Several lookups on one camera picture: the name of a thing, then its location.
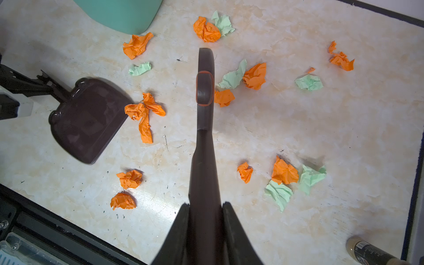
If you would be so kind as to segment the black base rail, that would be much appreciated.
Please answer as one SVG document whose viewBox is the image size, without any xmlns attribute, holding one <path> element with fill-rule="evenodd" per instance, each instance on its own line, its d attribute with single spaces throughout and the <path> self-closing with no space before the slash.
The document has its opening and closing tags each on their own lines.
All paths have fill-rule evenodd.
<svg viewBox="0 0 424 265">
<path fill-rule="evenodd" d="M 1 186 L 1 264 L 140 265 L 142 262 Z"/>
</svg>

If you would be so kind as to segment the green trash bin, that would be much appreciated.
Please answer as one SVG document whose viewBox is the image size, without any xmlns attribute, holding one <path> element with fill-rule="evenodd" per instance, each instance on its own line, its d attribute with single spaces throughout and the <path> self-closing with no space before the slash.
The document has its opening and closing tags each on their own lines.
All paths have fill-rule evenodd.
<svg viewBox="0 0 424 265">
<path fill-rule="evenodd" d="M 94 21 L 125 34 L 144 33 L 162 0 L 75 0 L 75 3 Z"/>
</svg>

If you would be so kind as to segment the dark brown dustpan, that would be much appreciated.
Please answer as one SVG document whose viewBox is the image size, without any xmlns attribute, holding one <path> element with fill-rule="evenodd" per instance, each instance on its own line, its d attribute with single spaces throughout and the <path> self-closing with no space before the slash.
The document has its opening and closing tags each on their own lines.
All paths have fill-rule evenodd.
<svg viewBox="0 0 424 265">
<path fill-rule="evenodd" d="M 84 77 L 68 91 L 46 73 L 38 76 L 52 83 L 59 106 L 49 116 L 57 143 L 78 161 L 93 164 L 128 117 L 124 108 L 130 96 L 103 78 Z"/>
</svg>

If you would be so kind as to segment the dark brown hand brush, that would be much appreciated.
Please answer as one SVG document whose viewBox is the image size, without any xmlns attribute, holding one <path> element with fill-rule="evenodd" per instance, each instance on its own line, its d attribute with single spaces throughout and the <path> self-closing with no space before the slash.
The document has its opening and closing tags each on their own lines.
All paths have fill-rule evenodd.
<svg viewBox="0 0 424 265">
<path fill-rule="evenodd" d="M 201 48 L 196 78 L 197 142 L 189 184 L 187 255 L 192 265 L 223 264 L 223 214 L 213 144 L 214 55 Z"/>
</svg>

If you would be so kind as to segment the long orange paper scrap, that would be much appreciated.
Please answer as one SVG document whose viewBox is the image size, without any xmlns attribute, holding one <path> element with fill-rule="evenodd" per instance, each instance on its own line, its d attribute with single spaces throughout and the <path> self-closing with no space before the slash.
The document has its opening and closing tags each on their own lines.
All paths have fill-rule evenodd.
<svg viewBox="0 0 424 265">
<path fill-rule="evenodd" d="M 162 108 L 162 106 L 156 103 L 151 93 L 143 93 L 142 102 L 138 104 L 130 104 L 124 108 L 125 114 L 127 114 L 131 120 L 139 121 L 139 132 L 141 140 L 145 144 L 153 143 L 149 122 L 150 111 L 161 117 L 166 115 L 165 110 Z"/>
</svg>

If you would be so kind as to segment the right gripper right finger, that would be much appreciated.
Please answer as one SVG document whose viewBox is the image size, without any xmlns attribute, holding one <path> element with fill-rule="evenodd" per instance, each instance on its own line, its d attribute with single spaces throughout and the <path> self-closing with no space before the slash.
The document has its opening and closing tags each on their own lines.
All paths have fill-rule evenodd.
<svg viewBox="0 0 424 265">
<path fill-rule="evenodd" d="M 223 204 L 225 265 L 262 265 L 231 203 Z"/>
</svg>

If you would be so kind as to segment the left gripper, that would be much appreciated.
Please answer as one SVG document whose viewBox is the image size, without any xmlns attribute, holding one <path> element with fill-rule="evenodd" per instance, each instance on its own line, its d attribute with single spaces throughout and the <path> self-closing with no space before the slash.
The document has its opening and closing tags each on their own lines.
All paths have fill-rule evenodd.
<svg viewBox="0 0 424 265">
<path fill-rule="evenodd" d="M 53 93 L 53 79 L 43 72 L 36 79 L 26 77 L 1 64 L 1 119 L 29 117 L 34 101 L 31 97 Z"/>
</svg>

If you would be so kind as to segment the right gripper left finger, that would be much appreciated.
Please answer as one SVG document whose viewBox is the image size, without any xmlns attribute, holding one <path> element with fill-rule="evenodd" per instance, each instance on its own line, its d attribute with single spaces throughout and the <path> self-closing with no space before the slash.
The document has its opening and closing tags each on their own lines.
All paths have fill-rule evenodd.
<svg viewBox="0 0 424 265">
<path fill-rule="evenodd" d="M 184 203 L 152 265 L 184 265 L 189 222 L 189 204 Z"/>
</svg>

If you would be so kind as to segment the brown bottle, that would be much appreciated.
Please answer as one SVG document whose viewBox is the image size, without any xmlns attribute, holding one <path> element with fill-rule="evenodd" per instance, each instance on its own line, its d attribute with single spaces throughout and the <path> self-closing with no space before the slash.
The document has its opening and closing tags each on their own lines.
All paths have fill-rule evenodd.
<svg viewBox="0 0 424 265">
<path fill-rule="evenodd" d="M 347 240 L 346 250 L 361 265 L 410 265 L 357 236 Z"/>
</svg>

